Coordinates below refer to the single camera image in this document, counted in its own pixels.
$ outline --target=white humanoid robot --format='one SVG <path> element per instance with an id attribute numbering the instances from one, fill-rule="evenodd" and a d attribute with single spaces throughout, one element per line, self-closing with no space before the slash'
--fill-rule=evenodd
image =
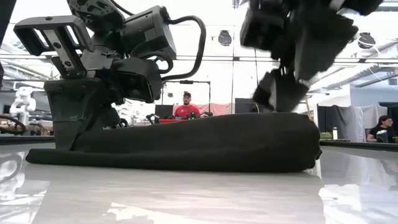
<path id="1" fill-rule="evenodd" d="M 17 116 L 18 120 L 24 125 L 29 124 L 29 112 L 36 110 L 36 100 L 32 99 L 32 93 L 32 87 L 20 87 L 10 108 L 10 115 L 12 117 Z"/>

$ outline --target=screw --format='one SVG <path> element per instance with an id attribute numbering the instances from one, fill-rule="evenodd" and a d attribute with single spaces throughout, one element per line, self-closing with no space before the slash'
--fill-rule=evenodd
<path id="1" fill-rule="evenodd" d="M 54 47 L 60 49 L 62 46 L 59 43 L 55 42 Z"/>

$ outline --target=red shirt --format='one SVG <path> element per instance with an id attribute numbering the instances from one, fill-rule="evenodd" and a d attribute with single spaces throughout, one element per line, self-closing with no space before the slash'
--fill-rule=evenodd
<path id="1" fill-rule="evenodd" d="M 200 116 L 199 109 L 196 106 L 179 106 L 174 113 L 176 118 L 186 119 L 187 115 L 191 117 L 191 113 L 194 112 L 195 116 L 198 118 Z"/>

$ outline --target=bottle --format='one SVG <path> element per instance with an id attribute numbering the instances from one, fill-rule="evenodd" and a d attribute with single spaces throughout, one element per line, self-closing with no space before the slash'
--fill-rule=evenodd
<path id="1" fill-rule="evenodd" d="M 336 127 L 333 128 L 332 135 L 333 135 L 333 140 L 337 140 L 337 139 L 338 139 L 338 136 L 337 136 L 337 128 L 336 128 Z"/>

